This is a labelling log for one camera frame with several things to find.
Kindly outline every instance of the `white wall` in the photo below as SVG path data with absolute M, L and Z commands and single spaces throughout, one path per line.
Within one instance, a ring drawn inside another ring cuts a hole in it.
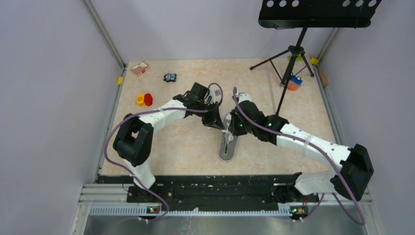
M 386 234 L 414 234 L 415 1 L 382 1 L 363 29 L 342 29 L 322 68 L 347 144 L 367 147 Z
M 295 45 L 301 31 L 262 28 L 262 0 L 92 2 L 125 61 L 271 57 Z M 319 54 L 331 30 L 307 31 L 306 56 Z
M 0 228 L 68 234 L 120 68 L 80 0 L 0 3 Z

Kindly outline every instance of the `red block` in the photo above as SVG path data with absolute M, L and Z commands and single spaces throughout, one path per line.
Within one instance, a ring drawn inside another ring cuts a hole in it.
M 151 106 L 153 104 L 153 97 L 150 93 L 144 95 L 144 103 L 147 106 Z

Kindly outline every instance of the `music stand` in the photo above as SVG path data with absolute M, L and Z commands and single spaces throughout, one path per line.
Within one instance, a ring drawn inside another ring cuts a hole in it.
M 286 29 L 302 28 L 301 34 L 295 46 L 289 46 L 287 50 L 277 54 L 261 63 L 250 67 L 250 70 L 270 62 L 281 85 L 284 85 L 276 115 L 278 116 L 281 104 L 287 91 L 288 81 L 294 68 L 297 57 L 301 56 L 305 67 L 314 76 L 307 60 L 302 40 L 307 28 L 336 27 L 336 28 L 361 28 L 370 25 L 370 19 L 382 0 L 263 0 L 259 12 L 259 25 L 264 28 Z M 286 53 L 291 53 L 291 59 L 281 78 L 272 60 Z

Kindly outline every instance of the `tripod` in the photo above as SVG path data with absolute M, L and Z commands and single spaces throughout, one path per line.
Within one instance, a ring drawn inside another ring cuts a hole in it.
M 306 31 L 307 31 L 307 28 L 306 27 L 302 28 L 301 34 L 300 34 L 300 36 L 299 36 L 299 38 L 297 40 L 297 44 L 295 46 L 289 46 L 288 47 L 288 50 L 285 50 L 285 51 L 281 52 L 280 54 L 277 54 L 277 55 L 275 55 L 275 56 L 273 56 L 273 57 L 271 57 L 271 58 L 269 58 L 267 60 L 264 60 L 261 63 L 259 63 L 257 65 L 254 65 L 254 66 L 252 66 L 252 67 L 249 68 L 250 70 L 253 70 L 256 67 L 258 67 L 260 65 L 263 65 L 263 64 L 265 64 L 267 62 L 270 62 L 271 65 L 273 66 L 275 72 L 277 73 L 279 79 L 281 80 L 281 85 L 284 86 L 284 90 L 282 91 L 281 98 L 279 99 L 278 109 L 277 109 L 277 112 L 275 113 L 275 115 L 277 115 L 277 116 L 278 116 L 279 111 L 281 109 L 281 104 L 282 104 L 282 101 L 284 99 L 285 92 L 287 91 L 287 87 L 288 87 L 288 81 L 291 78 L 291 73 L 293 72 L 294 64 L 296 62 L 297 57 L 299 57 L 299 56 L 302 57 L 302 60 L 305 63 L 305 67 L 304 68 L 307 67 L 308 68 L 308 71 L 310 71 L 311 76 L 314 77 L 314 73 L 311 70 L 310 65 L 308 64 L 307 60 L 305 59 L 305 56 L 304 56 L 304 53 L 305 53 L 304 48 L 300 46 L 302 40 L 304 39 L 304 35 L 305 35 Z M 290 62 L 288 62 L 288 66 L 287 66 L 287 69 L 285 70 L 284 76 L 281 79 L 281 76 L 279 75 L 277 69 L 275 68 L 275 65 L 273 64 L 272 60 L 275 59 L 275 58 L 277 58 L 277 57 L 279 57 L 279 56 L 282 56 L 284 54 L 287 54 L 289 52 L 291 53 L 292 56 L 291 56 Z

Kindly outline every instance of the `table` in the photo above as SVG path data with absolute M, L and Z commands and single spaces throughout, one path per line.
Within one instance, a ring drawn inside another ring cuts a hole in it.
M 130 62 L 124 78 L 113 127 L 128 113 L 156 109 L 177 94 L 190 90 L 194 82 L 208 86 L 219 83 L 224 92 L 224 100 L 219 110 L 221 117 L 235 107 L 232 100 L 234 86 L 240 92 L 247 92 L 253 102 L 265 115 L 275 113 L 283 88 L 270 63 L 254 70 L 249 67 L 264 60 L 259 59 L 220 59 L 220 60 L 169 60 L 145 61 L 150 69 L 137 77 L 130 69 L 138 61 Z M 288 60 L 277 58 L 274 64 L 283 74 Z M 304 66 L 297 61 L 294 73 Z M 163 81 L 164 74 L 177 74 L 177 82 Z M 334 142 L 327 111 L 315 77 L 310 77 L 307 69 L 299 76 L 303 79 L 301 87 L 287 91 L 280 116 L 288 119 L 298 128 Z M 136 104 L 138 94 L 151 93 L 153 105 L 140 107 Z M 181 119 L 157 132 L 149 163 L 155 175 L 255 175 L 292 174 L 295 172 L 318 172 L 324 166 L 304 157 L 293 150 L 261 142 L 253 135 L 238 139 L 233 159 L 223 162 L 219 159 L 222 133 L 204 127 L 200 117 L 190 116 Z M 112 149 L 114 137 L 108 148 L 110 159 L 124 163 Z M 107 161 L 101 175 L 126 175 L 124 169 Z

